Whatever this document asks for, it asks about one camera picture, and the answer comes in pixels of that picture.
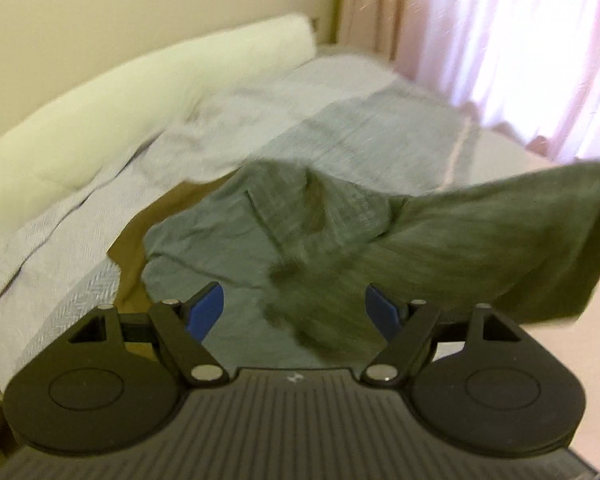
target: pink curtain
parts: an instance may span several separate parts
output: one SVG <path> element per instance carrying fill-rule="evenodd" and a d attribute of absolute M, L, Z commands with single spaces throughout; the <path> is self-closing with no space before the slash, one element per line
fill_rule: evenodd
<path fill-rule="evenodd" d="M 343 0 L 338 41 L 549 158 L 600 157 L 600 0 Z"/>

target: pillow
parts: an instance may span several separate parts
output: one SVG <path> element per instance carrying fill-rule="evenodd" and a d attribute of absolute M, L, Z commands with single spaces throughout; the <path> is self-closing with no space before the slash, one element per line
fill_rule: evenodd
<path fill-rule="evenodd" d="M 0 138 L 0 238 L 205 96 L 291 70 L 315 50 L 308 18 L 290 14 L 146 54 L 49 102 Z"/>

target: beige wall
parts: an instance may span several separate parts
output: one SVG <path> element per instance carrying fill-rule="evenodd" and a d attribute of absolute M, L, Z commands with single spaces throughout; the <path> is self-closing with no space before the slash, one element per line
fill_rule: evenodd
<path fill-rule="evenodd" d="M 0 0 L 0 135 L 131 59 L 222 27 L 302 11 L 330 36 L 333 0 Z"/>

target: green cloth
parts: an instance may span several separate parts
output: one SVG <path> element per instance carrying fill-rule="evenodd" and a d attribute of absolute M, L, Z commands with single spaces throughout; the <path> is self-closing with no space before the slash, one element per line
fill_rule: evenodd
<path fill-rule="evenodd" d="M 220 223 L 208 217 L 214 208 Z M 201 256 L 210 240 L 217 249 Z M 145 245 L 142 278 L 152 297 L 166 297 L 194 274 L 196 286 L 205 275 L 251 290 L 248 315 L 232 307 L 224 325 L 230 336 L 210 348 L 232 364 L 253 365 L 241 356 L 273 344 L 270 362 L 258 365 L 297 367 L 302 347 L 323 365 L 359 369 L 384 344 L 364 310 L 369 283 L 401 302 L 492 303 L 520 323 L 580 314 L 600 277 L 600 163 L 420 197 L 381 194 L 292 164 L 254 163 L 152 228 Z M 263 329 L 253 301 L 271 331 L 291 328 L 293 344 L 270 337 L 275 332 Z"/>

